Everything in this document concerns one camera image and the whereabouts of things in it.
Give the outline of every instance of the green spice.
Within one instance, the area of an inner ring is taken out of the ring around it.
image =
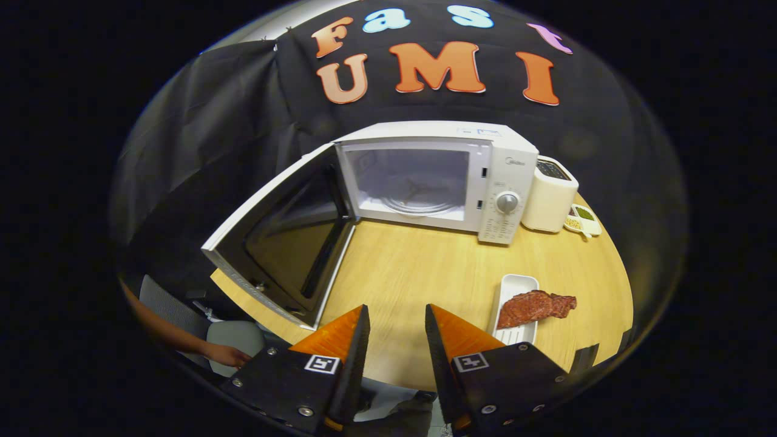
[[[588,219],[588,220],[594,220],[594,216],[591,215],[591,214],[588,214],[588,211],[586,211],[586,210],[584,210],[582,208],[576,208],[576,209],[577,209],[577,214],[579,214],[580,217],[582,217],[584,219]]]

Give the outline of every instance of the table surface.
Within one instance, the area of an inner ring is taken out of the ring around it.
[[[578,194],[575,203],[588,206]],[[433,303],[488,331],[495,293],[506,274],[537,278],[540,289],[577,297],[566,319],[538,322],[535,345],[569,372],[575,352],[599,344],[594,365],[618,351],[632,327],[629,279],[607,230],[585,241],[576,232],[521,225],[510,246],[478,243],[449,229],[362,220],[335,279],[321,324],[366,304],[370,337],[364,376],[434,390],[425,307]],[[220,270],[211,278],[238,306],[295,344],[310,335],[256,301]]]

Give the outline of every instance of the office chair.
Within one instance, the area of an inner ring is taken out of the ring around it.
[[[143,277],[139,300],[156,315],[185,330],[195,337],[214,344],[223,344],[237,348],[252,357],[264,348],[266,335],[273,335],[260,328],[258,323],[244,320],[224,321],[218,319],[213,311],[194,302],[204,316],[191,309],[185,303],[168,293],[150,276]],[[180,352],[200,367],[212,370],[221,376],[232,376],[237,371],[234,367],[222,365],[208,360],[202,355]]]

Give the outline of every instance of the hand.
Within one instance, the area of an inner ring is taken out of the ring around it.
[[[238,369],[246,365],[251,359],[250,355],[243,353],[232,346],[213,343],[205,344],[204,353],[202,355],[209,360]]]

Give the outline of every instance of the open microwave door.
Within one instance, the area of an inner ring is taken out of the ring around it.
[[[259,189],[202,250],[254,299],[315,330],[355,222],[336,146],[329,143]]]

